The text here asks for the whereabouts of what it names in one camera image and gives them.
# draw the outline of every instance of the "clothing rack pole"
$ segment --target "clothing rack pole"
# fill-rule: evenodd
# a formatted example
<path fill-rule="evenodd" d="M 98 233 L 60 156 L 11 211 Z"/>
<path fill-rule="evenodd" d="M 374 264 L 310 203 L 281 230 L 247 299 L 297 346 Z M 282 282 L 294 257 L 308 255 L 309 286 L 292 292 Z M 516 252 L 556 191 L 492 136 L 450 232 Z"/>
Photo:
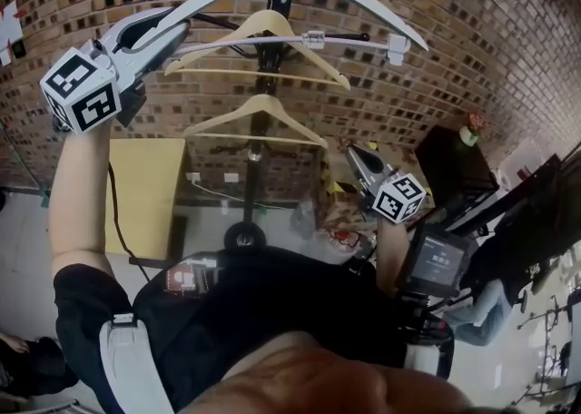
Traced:
<path fill-rule="evenodd" d="M 289 18 L 292 0 L 269 0 L 267 9 L 272 9 Z M 285 45 L 282 43 L 256 45 L 258 55 L 259 72 L 276 74 L 279 71 L 284 57 Z M 276 93 L 277 78 L 259 76 L 255 82 L 256 94 Z M 251 135 L 264 136 L 268 132 L 271 123 L 267 113 L 256 113 L 251 118 Z M 252 222 L 254 202 L 261 172 L 261 160 L 263 156 L 262 141 L 249 143 L 248 161 L 246 162 L 246 185 L 244 187 L 244 216 L 242 222 L 235 223 L 226 232 L 224 245 L 236 246 L 263 246 L 266 244 L 266 236 L 261 228 Z"/>

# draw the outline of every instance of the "black stand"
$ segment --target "black stand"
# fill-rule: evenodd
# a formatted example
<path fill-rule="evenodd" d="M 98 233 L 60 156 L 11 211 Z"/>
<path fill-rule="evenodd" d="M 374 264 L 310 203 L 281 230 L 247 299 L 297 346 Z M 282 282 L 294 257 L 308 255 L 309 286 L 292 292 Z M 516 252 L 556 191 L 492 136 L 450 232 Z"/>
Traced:
<path fill-rule="evenodd" d="M 292 0 L 269 0 L 267 9 L 278 12 L 289 18 L 291 11 Z M 210 17 L 208 15 L 197 14 L 193 18 L 203 20 L 211 24 L 224 26 L 235 30 L 238 25 L 224 21 L 219 18 Z M 352 38 L 361 41 L 368 41 L 368 34 L 328 34 L 327 37 Z M 237 53 L 246 58 L 258 58 L 259 72 L 267 72 L 277 74 L 281 68 L 282 60 L 287 57 L 291 47 L 285 46 L 283 43 L 274 44 L 256 44 L 257 54 L 245 53 L 241 48 L 234 46 Z M 276 93 L 277 78 L 259 76 L 254 85 L 256 94 L 270 94 Z M 251 118 L 251 135 L 264 136 L 267 134 L 270 126 L 270 116 L 267 113 L 256 113 Z M 235 248 L 240 246 L 264 246 L 266 245 L 266 235 L 262 229 L 252 221 L 252 214 L 254 211 L 254 202 L 256 199 L 256 191 L 258 188 L 258 180 L 260 177 L 261 160 L 263 156 L 263 149 L 268 146 L 261 142 L 254 140 L 241 148 L 248 148 L 248 162 L 246 172 L 246 186 L 244 189 L 244 217 L 242 222 L 235 223 L 226 232 L 224 237 L 224 246 L 226 248 Z M 225 148 L 225 151 L 231 151 L 232 148 Z"/>

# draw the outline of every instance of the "brick wall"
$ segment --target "brick wall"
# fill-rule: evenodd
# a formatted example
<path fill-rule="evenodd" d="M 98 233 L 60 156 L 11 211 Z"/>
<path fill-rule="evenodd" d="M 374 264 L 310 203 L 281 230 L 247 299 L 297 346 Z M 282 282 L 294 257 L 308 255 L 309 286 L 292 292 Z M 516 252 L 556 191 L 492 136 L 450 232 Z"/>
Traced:
<path fill-rule="evenodd" d="M 11 0 L 0 0 L 0 5 Z M 62 142 L 51 134 L 38 81 L 70 46 L 104 33 L 124 16 L 184 0 L 17 0 L 28 54 L 0 68 L 0 119 L 35 175 L 50 183 Z M 333 45 L 322 55 L 350 79 L 335 86 L 282 80 L 278 96 L 287 111 L 322 135 L 369 138 L 415 147 L 431 125 L 457 123 L 466 111 L 489 121 L 482 145 L 491 164 L 534 135 L 563 154 L 580 136 L 579 0 L 382 0 L 417 29 L 430 51 L 412 46 L 403 66 L 384 64 L 365 50 Z M 204 11 L 241 23 L 265 0 L 220 0 Z M 295 32 L 367 32 L 382 41 L 389 30 L 347 0 L 294 0 Z M 226 32 L 192 22 L 189 42 L 210 42 Z M 253 61 L 222 50 L 199 62 L 204 68 L 254 68 Z M 321 77 L 301 61 L 282 72 Z M 253 93 L 253 78 L 227 74 L 151 74 L 148 102 L 132 125 L 115 137 L 177 137 L 190 123 L 225 113 Z M 227 130 L 245 132 L 248 123 Z M 288 130 L 273 129 L 286 135 Z M 244 180 L 240 142 L 197 139 L 189 144 L 192 169 L 208 187 L 225 191 L 224 172 Z M 298 199 L 312 174 L 312 150 L 274 146 L 263 170 L 262 198 Z M 30 185 L 5 143 L 0 184 Z M 242 193 L 240 186 L 230 192 Z"/>

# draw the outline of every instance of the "jeans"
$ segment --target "jeans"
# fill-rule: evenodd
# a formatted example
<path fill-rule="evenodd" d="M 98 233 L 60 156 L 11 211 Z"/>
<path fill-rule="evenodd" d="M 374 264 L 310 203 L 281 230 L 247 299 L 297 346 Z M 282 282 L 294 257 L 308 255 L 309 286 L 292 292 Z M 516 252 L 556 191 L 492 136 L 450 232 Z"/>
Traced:
<path fill-rule="evenodd" d="M 442 319 L 452 328 L 456 340 L 487 346 L 498 335 L 511 311 L 502 281 L 493 280 L 487 283 L 473 304 L 449 310 Z M 480 327 L 474 325 L 481 320 Z"/>

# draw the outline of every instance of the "white floor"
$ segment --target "white floor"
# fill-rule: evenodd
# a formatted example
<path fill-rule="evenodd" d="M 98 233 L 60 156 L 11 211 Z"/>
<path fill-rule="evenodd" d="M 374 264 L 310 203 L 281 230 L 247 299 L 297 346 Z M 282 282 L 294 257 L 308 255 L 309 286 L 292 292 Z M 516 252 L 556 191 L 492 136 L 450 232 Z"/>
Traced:
<path fill-rule="evenodd" d="M 55 337 L 54 291 L 49 271 L 50 253 L 47 240 L 47 210 L 39 197 L 12 195 L 0 212 L 0 329 L 33 340 L 40 336 Z M 227 228 L 241 220 L 239 209 L 177 208 L 188 216 L 184 252 L 215 251 L 222 248 Z M 291 211 L 267 210 L 256 222 L 267 234 L 269 244 L 304 251 L 305 244 L 289 226 Z M 132 300 L 144 285 L 139 270 L 123 256 L 110 257 L 117 280 Z M 148 269 L 150 275 L 157 270 Z M 544 311 L 550 296 L 556 294 L 565 302 L 566 290 L 558 273 L 553 274 L 540 295 L 530 296 L 527 311 Z M 463 389 L 478 405 L 504 407 L 518 399 L 533 379 L 542 358 L 543 321 L 517 325 L 526 316 L 516 309 L 497 339 L 486 348 L 458 343 L 450 381 Z M 570 332 L 566 319 L 553 331 L 552 341 L 561 348 Z M 93 393 L 83 384 L 57 397 L 43 397 L 42 406 L 77 398 L 85 406 L 100 411 Z M 543 412 L 535 403 L 520 404 L 526 413 Z"/>

